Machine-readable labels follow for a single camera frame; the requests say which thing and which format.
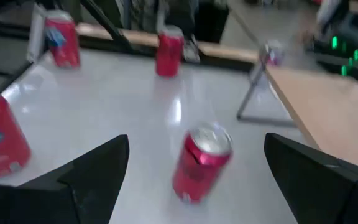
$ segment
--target white table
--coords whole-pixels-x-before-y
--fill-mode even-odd
[[[152,58],[93,50],[81,58],[79,70],[65,70],[47,54],[3,93],[33,155],[0,184],[23,184],[127,134],[129,163],[110,223],[296,223],[263,152],[266,132],[292,130],[237,122],[245,76],[184,65],[167,80],[156,76]],[[234,157],[209,199],[188,205],[173,193],[171,177],[185,131],[200,121],[227,129]]]

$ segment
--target white tabletop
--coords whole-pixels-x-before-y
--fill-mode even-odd
[[[263,151],[266,132],[291,131],[236,120],[249,87],[240,72],[183,65],[167,80],[152,58],[82,50],[81,59],[79,70],[59,69],[48,54],[3,93],[33,155],[0,184],[23,184],[127,134],[129,163],[110,223],[296,223]],[[227,129],[234,156],[207,201],[187,205],[171,178],[186,130],[200,121]]]

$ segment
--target can lid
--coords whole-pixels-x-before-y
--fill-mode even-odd
[[[176,38],[183,37],[183,32],[181,31],[181,29],[177,26],[172,26],[172,25],[165,26],[161,30],[161,33],[169,37],[176,37]]]
[[[214,155],[232,151],[230,135],[218,124],[205,123],[190,131],[194,143],[201,151]]]
[[[73,18],[71,15],[63,10],[51,10],[47,12],[47,18],[50,20],[60,20],[60,21],[72,21]]]

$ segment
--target metal stand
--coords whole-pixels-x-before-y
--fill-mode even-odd
[[[237,112],[237,120],[248,123],[295,128],[296,124],[293,121],[287,119],[261,118],[242,115],[242,112],[245,110],[249,100],[251,99],[251,96],[254,93],[254,90],[258,85],[260,78],[262,77],[264,72],[266,72],[266,63],[269,61],[269,59],[274,57],[274,55],[275,54],[273,48],[271,48],[271,46],[269,46],[268,44],[265,44],[260,48],[259,61],[254,65],[254,68],[249,74],[249,80],[251,85]]]

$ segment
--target wooden table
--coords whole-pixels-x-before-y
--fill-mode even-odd
[[[358,165],[358,82],[273,67],[268,77],[313,147]]]

